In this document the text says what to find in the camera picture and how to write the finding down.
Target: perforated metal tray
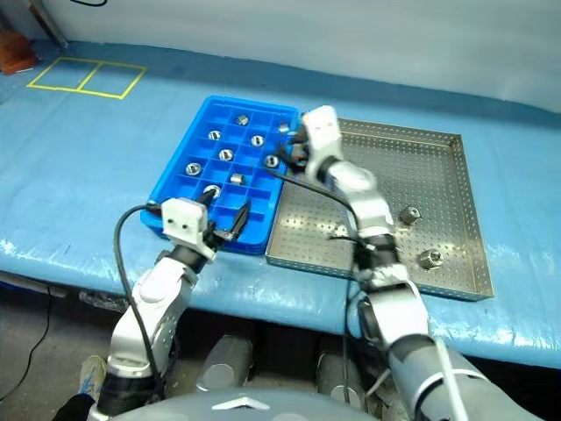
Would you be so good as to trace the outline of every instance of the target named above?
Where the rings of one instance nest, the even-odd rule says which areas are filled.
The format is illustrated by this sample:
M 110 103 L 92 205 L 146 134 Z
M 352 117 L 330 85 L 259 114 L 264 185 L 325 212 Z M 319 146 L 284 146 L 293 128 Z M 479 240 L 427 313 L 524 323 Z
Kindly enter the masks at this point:
M 340 119 L 344 156 L 371 170 L 394 214 L 401 259 L 419 289 L 464 300 L 494 296 L 472 189 L 458 134 Z M 407 205 L 422 218 L 412 227 L 397 215 Z M 352 246 L 343 210 L 316 193 L 285 183 L 266 257 L 274 265 L 347 276 Z M 426 270 L 419 253 L 440 250 L 444 264 Z

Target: blue plastic tray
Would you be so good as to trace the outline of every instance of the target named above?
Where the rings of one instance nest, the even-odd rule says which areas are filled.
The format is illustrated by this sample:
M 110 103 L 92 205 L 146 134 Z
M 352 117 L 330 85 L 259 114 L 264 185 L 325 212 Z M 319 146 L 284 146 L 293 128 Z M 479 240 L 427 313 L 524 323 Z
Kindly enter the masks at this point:
M 236 122 L 238 116 L 247 116 L 246 126 Z M 273 225 L 274 213 L 281 194 L 282 180 L 272 177 L 264 167 L 265 157 L 274 152 L 276 145 L 284 143 L 287 135 L 279 131 L 282 125 L 294 129 L 298 110 L 272 103 L 257 103 L 224 96 L 210 96 L 202 104 L 195 120 L 175 150 L 161 175 L 150 200 L 162 203 L 170 197 L 196 199 L 210 184 L 219 186 L 220 197 L 209 207 L 209 218 L 217 222 L 219 229 L 232 226 L 238 208 L 248 199 L 252 207 L 249 222 L 237 242 L 227 243 L 225 250 L 248 254 L 263 254 Z M 219 140 L 209 139 L 209 132 L 221 132 Z M 265 144 L 251 144 L 253 135 L 265 138 Z M 222 149 L 234 153 L 232 161 L 218 159 Z M 198 176 L 188 176 L 185 167 L 190 162 L 202 165 Z M 284 173 L 285 166 L 275 169 Z M 244 176 L 244 185 L 230 183 L 232 174 Z M 144 211 L 144 224 L 162 234 L 161 218 Z

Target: white wall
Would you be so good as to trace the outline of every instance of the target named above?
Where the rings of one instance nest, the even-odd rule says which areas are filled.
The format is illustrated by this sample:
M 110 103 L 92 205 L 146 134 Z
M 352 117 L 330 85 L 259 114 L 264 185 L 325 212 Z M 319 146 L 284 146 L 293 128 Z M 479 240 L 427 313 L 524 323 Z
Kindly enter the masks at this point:
M 560 0 L 44 4 L 69 39 L 271 61 L 561 111 Z

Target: metal nut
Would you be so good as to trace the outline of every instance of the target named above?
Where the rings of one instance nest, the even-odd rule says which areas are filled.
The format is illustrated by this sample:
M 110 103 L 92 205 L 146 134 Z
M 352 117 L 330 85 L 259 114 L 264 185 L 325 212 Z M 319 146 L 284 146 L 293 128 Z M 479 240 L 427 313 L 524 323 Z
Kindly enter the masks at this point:
M 218 130 L 213 130 L 212 132 L 209 132 L 210 140 L 219 140 L 220 136 L 222 136 L 222 133 L 219 132 Z
M 244 114 L 236 117 L 236 124 L 247 125 L 248 123 L 249 123 L 249 117 L 245 116 Z
M 220 196 L 220 192 L 222 191 L 222 190 L 220 190 L 220 188 L 216 184 L 210 184 L 207 187 L 205 187 L 202 192 L 206 193 L 209 190 L 215 190 L 215 193 L 214 193 L 214 198 L 215 199 L 217 199 Z
M 404 224 L 412 225 L 421 217 L 421 212 L 414 206 L 407 206 L 400 212 L 400 220 Z
M 197 162 L 191 162 L 190 164 L 187 164 L 187 166 L 185 167 L 185 174 L 191 175 L 193 177 L 199 175 L 201 171 L 202 171 L 201 164 Z
M 234 153 L 230 149 L 223 149 L 218 153 L 218 158 L 222 161 L 231 161 L 234 158 Z
M 267 155 L 265 157 L 265 166 L 267 168 L 277 168 L 279 166 L 279 159 L 274 155 Z
M 265 143 L 265 138 L 263 136 L 259 136 L 258 134 L 252 136 L 252 146 L 260 147 L 263 146 L 264 143 Z
M 239 184 L 240 186 L 244 184 L 244 176 L 241 174 L 232 174 L 230 177 L 230 182 L 232 184 Z
M 419 254 L 419 264 L 425 269 L 439 268 L 444 263 L 442 253 L 436 248 L 425 250 Z

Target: person's leg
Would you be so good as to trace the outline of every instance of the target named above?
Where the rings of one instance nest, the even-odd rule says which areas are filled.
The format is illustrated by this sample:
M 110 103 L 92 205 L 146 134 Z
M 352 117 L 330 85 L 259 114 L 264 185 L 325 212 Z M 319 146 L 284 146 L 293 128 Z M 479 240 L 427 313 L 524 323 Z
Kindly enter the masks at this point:
M 97 355 L 88 357 L 80 370 L 78 395 L 72 396 L 59 409 L 53 421 L 86 421 L 89 408 L 99 399 L 99 393 L 107 371 L 107 364 Z

